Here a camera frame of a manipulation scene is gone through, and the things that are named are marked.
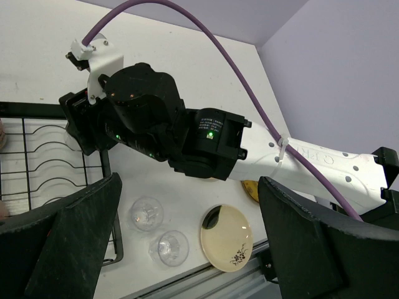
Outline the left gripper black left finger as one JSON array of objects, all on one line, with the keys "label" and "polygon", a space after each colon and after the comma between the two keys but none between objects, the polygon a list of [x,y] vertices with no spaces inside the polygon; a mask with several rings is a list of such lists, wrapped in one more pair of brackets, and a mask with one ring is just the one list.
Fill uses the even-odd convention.
[{"label": "left gripper black left finger", "polygon": [[112,173],[1,220],[1,298],[93,298],[121,192]]}]

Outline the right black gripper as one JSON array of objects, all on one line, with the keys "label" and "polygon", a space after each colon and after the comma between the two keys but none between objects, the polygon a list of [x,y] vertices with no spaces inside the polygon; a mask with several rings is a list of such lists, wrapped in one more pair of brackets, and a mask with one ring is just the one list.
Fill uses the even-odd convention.
[{"label": "right black gripper", "polygon": [[94,151],[110,150],[115,146],[115,140],[107,136],[98,123],[103,111],[100,106],[102,102],[91,105],[86,88],[60,97],[59,104],[67,119],[66,131],[85,155],[90,156]]}]

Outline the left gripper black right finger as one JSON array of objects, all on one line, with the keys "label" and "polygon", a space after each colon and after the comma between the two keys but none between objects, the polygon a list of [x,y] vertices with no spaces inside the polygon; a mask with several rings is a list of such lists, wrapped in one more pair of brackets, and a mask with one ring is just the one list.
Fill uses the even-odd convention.
[{"label": "left gripper black right finger", "polygon": [[283,298],[398,298],[398,231],[358,221],[269,177],[259,205]]}]

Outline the patterned pink ceramic bowl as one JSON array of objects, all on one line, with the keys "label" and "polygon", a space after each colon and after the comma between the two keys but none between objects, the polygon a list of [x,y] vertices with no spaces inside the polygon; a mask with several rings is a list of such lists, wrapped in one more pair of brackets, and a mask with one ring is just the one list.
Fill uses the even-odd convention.
[{"label": "patterned pink ceramic bowl", "polygon": [[3,149],[5,147],[7,141],[7,135],[6,132],[4,131],[4,125],[2,120],[0,120],[0,149]]}]

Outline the cream plate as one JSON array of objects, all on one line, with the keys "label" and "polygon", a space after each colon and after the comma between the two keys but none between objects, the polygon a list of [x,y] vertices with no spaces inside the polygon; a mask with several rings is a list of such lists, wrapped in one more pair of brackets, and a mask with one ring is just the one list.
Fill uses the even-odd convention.
[{"label": "cream plate", "polygon": [[221,204],[208,211],[200,230],[201,247],[210,264],[223,272],[241,270],[253,249],[253,233],[244,214]]}]

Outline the clear glass cup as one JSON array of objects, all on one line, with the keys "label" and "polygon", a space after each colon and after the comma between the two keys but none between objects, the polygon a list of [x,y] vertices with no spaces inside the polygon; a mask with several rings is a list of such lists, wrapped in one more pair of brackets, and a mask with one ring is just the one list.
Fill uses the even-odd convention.
[{"label": "clear glass cup", "polygon": [[163,206],[159,200],[143,196],[129,208],[127,221],[132,229],[142,232],[153,231],[162,225],[164,220]]},{"label": "clear glass cup", "polygon": [[157,237],[149,246],[152,260],[167,267],[178,267],[185,262],[190,252],[187,237],[178,230],[169,230]]}]

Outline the clear glass cup front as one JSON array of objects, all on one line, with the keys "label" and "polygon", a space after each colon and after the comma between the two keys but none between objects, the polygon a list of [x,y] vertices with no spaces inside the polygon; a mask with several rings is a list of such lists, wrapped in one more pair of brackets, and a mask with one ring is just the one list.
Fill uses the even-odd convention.
[{"label": "clear glass cup front", "polygon": [[152,260],[167,267],[178,267],[185,262],[190,252],[187,237],[178,230],[169,230],[157,237],[149,246]]}]

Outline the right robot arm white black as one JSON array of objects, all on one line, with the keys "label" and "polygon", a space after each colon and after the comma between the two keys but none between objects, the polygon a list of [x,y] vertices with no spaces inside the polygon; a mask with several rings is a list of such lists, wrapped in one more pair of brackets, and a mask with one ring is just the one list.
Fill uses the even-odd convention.
[{"label": "right robot arm white black", "polygon": [[334,202],[307,169],[320,171],[350,206],[369,223],[390,225],[398,219],[396,151],[381,147],[353,154],[271,132],[241,115],[216,108],[189,109],[173,77],[148,64],[101,74],[103,98],[68,93],[59,103],[67,132],[90,155],[125,145],[177,173],[200,179],[257,181],[263,176],[285,187]]}]

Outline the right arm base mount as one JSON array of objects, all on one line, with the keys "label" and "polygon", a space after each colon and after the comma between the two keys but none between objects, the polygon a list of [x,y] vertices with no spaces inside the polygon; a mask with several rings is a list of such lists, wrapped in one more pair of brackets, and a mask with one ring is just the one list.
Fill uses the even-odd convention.
[{"label": "right arm base mount", "polygon": [[259,262],[260,270],[266,281],[273,284],[279,284],[270,249],[265,249],[259,252],[257,254],[257,260]]}]

